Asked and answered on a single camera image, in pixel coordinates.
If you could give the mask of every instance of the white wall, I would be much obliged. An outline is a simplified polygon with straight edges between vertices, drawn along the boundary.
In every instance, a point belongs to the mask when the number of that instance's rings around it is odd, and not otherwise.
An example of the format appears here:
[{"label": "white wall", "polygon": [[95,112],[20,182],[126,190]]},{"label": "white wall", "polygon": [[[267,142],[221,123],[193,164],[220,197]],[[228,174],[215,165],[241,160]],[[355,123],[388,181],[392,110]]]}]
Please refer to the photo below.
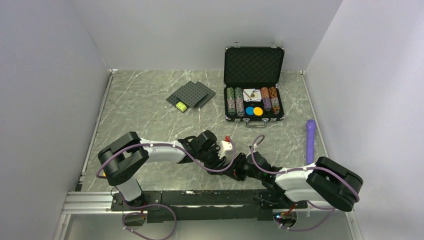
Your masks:
[{"label": "white wall", "polygon": [[424,1],[344,0],[306,70],[365,239],[423,239]]},{"label": "white wall", "polygon": [[224,50],[282,39],[283,70],[305,70],[342,0],[73,0],[120,70],[222,69]]},{"label": "white wall", "polygon": [[3,0],[0,72],[0,238],[52,239],[109,71],[70,0]]}]

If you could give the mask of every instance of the marble surface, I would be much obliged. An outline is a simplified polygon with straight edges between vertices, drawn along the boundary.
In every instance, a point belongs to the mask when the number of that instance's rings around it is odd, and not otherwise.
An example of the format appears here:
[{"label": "marble surface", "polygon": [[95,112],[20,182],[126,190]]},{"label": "marble surface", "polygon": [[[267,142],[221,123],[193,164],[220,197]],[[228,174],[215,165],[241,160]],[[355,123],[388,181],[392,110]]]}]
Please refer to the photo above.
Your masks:
[{"label": "marble surface", "polygon": [[[279,89],[286,118],[266,128],[247,128],[244,122],[227,122],[224,113],[224,71],[144,70],[118,71],[111,83],[100,124],[87,165],[82,191],[107,191],[112,187],[95,178],[100,167],[97,153],[129,131],[146,139],[173,141],[211,130],[223,140],[230,135],[236,153],[249,151],[254,138],[265,134],[257,149],[273,166],[298,167],[305,164],[305,123],[314,118],[298,71],[282,72]],[[201,81],[216,95],[201,108],[181,113],[166,98],[188,81]],[[318,132],[315,159],[324,156]],[[261,182],[247,178],[235,181],[227,176],[207,174],[195,163],[155,162],[143,165],[134,175],[144,190],[237,190],[263,189]]]}]

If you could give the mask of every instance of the poker chip case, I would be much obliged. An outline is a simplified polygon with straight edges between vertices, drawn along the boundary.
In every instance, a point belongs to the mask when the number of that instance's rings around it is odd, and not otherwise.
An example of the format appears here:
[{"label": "poker chip case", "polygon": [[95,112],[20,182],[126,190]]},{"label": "poker chip case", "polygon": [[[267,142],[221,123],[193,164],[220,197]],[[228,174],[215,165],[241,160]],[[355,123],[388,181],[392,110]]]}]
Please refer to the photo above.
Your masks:
[{"label": "poker chip case", "polygon": [[[285,117],[278,82],[283,65],[283,47],[226,47],[224,63],[224,102],[225,119],[229,122],[245,122],[249,128],[264,128],[268,122],[282,121]],[[227,88],[261,89],[275,87],[280,111],[263,111],[263,115],[248,115],[247,107],[264,109],[264,101],[243,101],[244,115],[230,115],[227,101]]]}]

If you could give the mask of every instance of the blue disc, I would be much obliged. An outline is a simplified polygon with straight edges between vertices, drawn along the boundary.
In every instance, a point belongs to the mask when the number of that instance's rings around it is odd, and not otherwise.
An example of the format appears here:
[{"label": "blue disc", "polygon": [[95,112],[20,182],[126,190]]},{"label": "blue disc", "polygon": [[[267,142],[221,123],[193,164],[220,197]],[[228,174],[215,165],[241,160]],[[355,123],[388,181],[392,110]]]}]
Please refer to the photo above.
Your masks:
[{"label": "blue disc", "polygon": [[253,115],[253,107],[251,106],[246,107],[246,113],[247,115]]}]

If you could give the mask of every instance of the poker chip stack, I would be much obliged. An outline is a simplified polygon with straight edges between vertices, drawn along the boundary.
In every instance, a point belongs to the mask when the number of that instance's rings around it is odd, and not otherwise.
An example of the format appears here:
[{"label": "poker chip stack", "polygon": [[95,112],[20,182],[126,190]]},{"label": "poker chip stack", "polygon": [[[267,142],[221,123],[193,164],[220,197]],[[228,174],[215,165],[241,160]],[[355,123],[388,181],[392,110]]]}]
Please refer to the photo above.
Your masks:
[{"label": "poker chip stack", "polygon": [[272,111],[274,115],[277,115],[280,113],[280,103],[278,101],[277,96],[277,89],[275,87],[269,88],[269,96],[271,97],[271,105],[272,105]]},{"label": "poker chip stack", "polygon": [[234,89],[232,87],[226,89],[226,103],[228,106],[228,115],[236,115],[236,101],[234,98]]},{"label": "poker chip stack", "polygon": [[263,109],[265,109],[266,112],[271,111],[271,109],[273,108],[271,105],[270,93],[268,92],[268,88],[262,87],[260,89],[260,93],[262,95]]},{"label": "poker chip stack", "polygon": [[236,87],[234,90],[234,96],[237,116],[243,117],[245,115],[245,107],[243,106],[243,90],[240,87]]}]

